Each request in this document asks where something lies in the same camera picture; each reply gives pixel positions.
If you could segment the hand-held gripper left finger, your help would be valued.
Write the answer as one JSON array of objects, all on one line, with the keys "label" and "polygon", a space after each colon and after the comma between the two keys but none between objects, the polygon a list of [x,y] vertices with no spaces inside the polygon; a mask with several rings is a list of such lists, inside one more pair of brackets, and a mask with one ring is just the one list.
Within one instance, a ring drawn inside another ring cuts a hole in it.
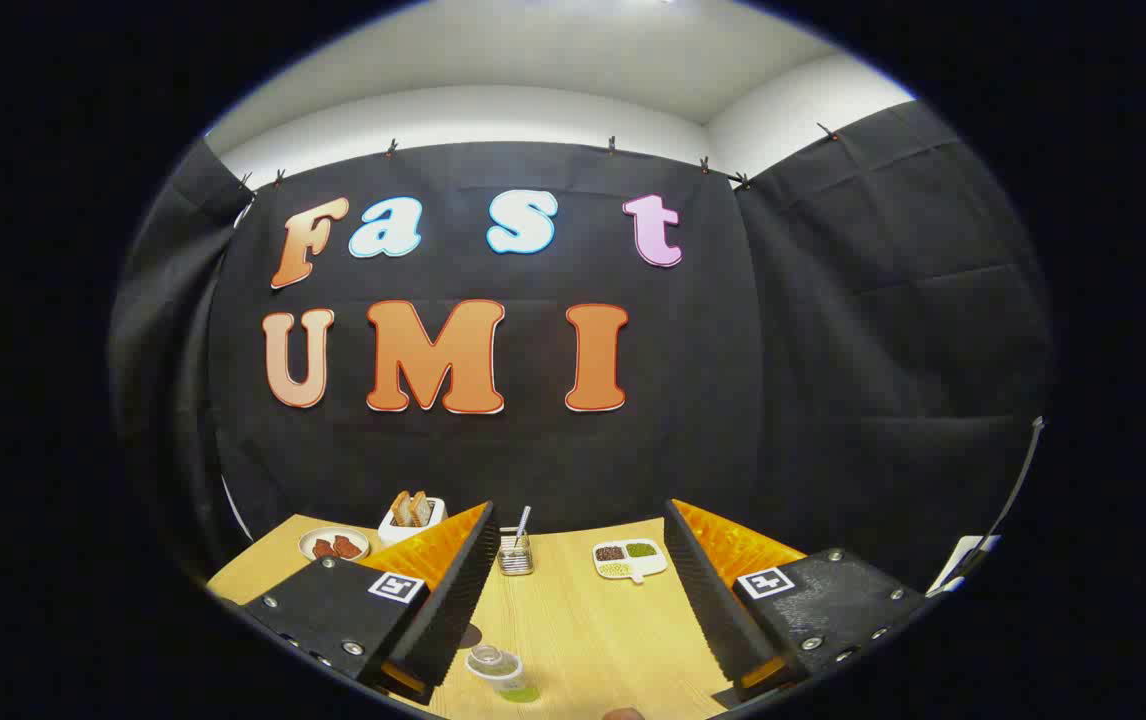
[{"label": "hand-held gripper left finger", "polygon": [[355,684],[426,705],[499,551],[494,503],[367,559],[313,559],[241,603],[241,619]]}]

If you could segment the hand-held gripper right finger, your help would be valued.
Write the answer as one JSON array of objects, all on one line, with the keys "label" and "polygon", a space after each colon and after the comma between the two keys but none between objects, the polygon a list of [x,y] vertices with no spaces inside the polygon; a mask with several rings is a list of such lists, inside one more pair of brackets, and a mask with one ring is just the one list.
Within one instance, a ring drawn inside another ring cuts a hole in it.
[{"label": "hand-held gripper right finger", "polygon": [[859,660],[926,603],[857,553],[798,551],[678,498],[664,504],[664,541],[737,701]]}]

